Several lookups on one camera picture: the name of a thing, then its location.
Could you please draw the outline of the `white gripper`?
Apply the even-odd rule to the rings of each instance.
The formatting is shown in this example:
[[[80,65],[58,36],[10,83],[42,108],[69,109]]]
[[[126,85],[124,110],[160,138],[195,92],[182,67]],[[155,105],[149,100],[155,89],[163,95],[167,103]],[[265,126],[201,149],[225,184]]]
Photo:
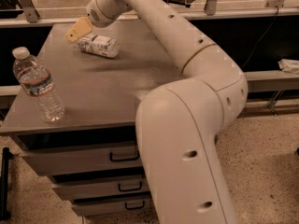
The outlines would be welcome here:
[[[131,8],[122,0],[92,0],[86,7],[88,17],[79,18],[65,34],[69,42],[76,42],[93,30],[93,25],[99,28],[107,27],[122,13]]]

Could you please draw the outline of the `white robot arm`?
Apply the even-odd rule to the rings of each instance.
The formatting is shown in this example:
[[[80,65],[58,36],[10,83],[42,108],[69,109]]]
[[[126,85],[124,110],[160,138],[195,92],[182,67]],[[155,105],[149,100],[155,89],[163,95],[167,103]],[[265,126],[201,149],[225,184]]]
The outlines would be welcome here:
[[[134,10],[184,76],[149,92],[135,116],[137,144],[160,224],[237,224],[216,135],[245,106],[240,67],[163,0],[92,0],[67,33],[76,41]]]

